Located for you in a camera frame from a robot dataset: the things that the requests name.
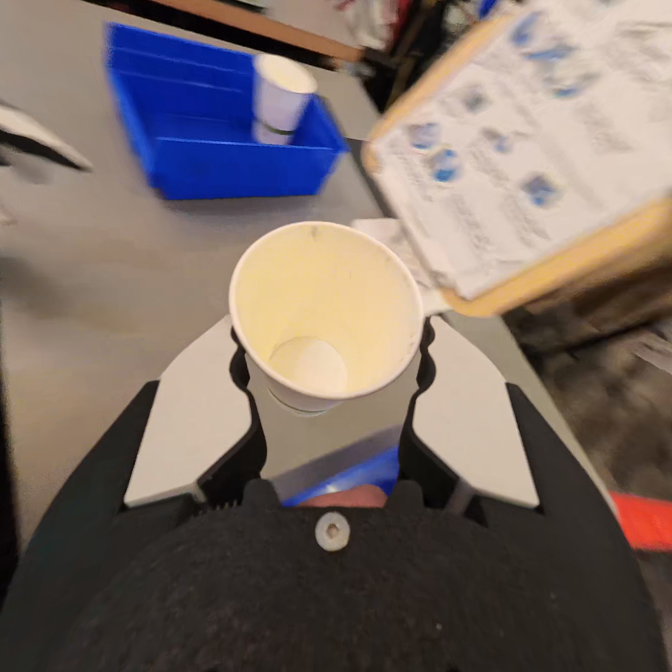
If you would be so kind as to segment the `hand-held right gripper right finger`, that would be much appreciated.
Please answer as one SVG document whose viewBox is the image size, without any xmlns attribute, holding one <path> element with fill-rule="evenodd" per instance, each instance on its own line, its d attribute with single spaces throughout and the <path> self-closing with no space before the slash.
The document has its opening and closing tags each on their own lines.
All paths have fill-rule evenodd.
<svg viewBox="0 0 672 672">
<path fill-rule="evenodd" d="M 441 316 L 425 321 L 417 390 L 399 440 L 400 477 L 425 506 L 465 513 L 483 496 L 540 505 L 508 384 L 481 350 Z"/>
</svg>

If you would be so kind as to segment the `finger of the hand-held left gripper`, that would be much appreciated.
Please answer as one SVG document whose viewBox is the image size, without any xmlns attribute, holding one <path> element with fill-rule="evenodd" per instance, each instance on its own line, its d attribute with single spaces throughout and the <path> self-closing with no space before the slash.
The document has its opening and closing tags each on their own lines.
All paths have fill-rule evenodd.
<svg viewBox="0 0 672 672">
<path fill-rule="evenodd" d="M 1 149 L 35 156 L 70 169 L 91 173 L 93 165 L 55 133 L 20 108 L 1 102 Z"/>
</svg>

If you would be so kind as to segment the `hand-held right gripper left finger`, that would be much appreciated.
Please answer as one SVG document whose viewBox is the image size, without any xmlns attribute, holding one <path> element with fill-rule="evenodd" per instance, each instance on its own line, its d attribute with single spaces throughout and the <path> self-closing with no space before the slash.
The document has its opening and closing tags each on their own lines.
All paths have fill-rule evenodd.
<svg viewBox="0 0 672 672">
<path fill-rule="evenodd" d="M 226 316 L 161 375 L 124 495 L 138 508 L 175 497 L 239 502 L 267 445 L 243 347 Z"/>
</svg>

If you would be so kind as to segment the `white paper cup green band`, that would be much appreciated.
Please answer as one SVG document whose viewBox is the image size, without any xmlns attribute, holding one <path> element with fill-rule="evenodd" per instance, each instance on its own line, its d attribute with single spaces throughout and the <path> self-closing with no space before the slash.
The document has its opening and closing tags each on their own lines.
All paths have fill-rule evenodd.
<svg viewBox="0 0 672 672">
<path fill-rule="evenodd" d="M 412 362 L 425 313 L 407 265 L 336 223 L 271 231 L 240 257 L 232 328 L 282 405 L 319 415 L 382 391 Z"/>
</svg>

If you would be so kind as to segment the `blue plastic bin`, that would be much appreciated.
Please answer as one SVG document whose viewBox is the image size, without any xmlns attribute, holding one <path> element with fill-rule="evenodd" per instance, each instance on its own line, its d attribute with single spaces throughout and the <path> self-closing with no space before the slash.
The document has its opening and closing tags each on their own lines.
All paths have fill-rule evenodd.
<svg viewBox="0 0 672 672">
<path fill-rule="evenodd" d="M 349 152 L 313 96 L 289 145 L 253 135 L 253 56 L 108 23 L 105 67 L 120 125 L 166 200 L 317 194 Z"/>
<path fill-rule="evenodd" d="M 399 468 L 399 447 L 394 445 L 320 483 L 285 497 L 281 500 L 281 504 L 284 507 L 296 507 L 315 497 L 348 491 L 364 485 L 377 487 L 389 496 L 397 483 Z"/>
</svg>

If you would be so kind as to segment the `set of white paper cups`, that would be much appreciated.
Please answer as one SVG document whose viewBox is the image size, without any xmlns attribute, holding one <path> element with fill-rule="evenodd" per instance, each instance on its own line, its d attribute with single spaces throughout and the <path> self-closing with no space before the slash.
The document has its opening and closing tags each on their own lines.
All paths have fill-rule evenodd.
<svg viewBox="0 0 672 672">
<path fill-rule="evenodd" d="M 253 66 L 253 135 L 263 145 L 288 145 L 316 93 L 315 77 L 278 55 L 258 54 Z"/>
</svg>

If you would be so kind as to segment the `person's right hand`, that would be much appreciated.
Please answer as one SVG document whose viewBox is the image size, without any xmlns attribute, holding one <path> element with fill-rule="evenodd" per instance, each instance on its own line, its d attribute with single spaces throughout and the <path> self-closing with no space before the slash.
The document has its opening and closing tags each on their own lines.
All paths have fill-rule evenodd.
<svg viewBox="0 0 672 672">
<path fill-rule="evenodd" d="M 338 492 L 327 492 L 299 503 L 306 508 L 382 508 L 388 499 L 378 486 L 363 484 Z"/>
</svg>

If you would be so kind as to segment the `tan cardboard box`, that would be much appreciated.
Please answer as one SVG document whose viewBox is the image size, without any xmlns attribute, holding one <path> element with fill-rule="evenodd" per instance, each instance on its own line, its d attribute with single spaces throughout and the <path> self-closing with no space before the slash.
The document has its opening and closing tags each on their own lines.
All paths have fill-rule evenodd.
<svg viewBox="0 0 672 672">
<path fill-rule="evenodd" d="M 671 249 L 631 262 L 506 313 L 503 320 L 525 355 L 556 355 L 671 317 Z"/>
</svg>

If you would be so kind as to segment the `red orange bag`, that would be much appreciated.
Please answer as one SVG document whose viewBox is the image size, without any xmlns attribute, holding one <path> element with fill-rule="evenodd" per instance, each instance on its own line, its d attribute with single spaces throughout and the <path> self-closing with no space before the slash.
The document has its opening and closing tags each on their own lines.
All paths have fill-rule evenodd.
<svg viewBox="0 0 672 672">
<path fill-rule="evenodd" d="M 609 494 L 632 550 L 671 553 L 671 502 L 613 491 Z"/>
</svg>

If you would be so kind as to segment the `grey table with wooden edge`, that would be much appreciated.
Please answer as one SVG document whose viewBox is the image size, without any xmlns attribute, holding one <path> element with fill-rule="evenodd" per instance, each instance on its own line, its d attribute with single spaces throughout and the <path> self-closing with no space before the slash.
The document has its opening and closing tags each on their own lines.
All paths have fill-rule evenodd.
<svg viewBox="0 0 672 672">
<path fill-rule="evenodd" d="M 334 1 L 88 1 L 242 48 L 334 69 L 357 64 L 362 46 Z"/>
</svg>

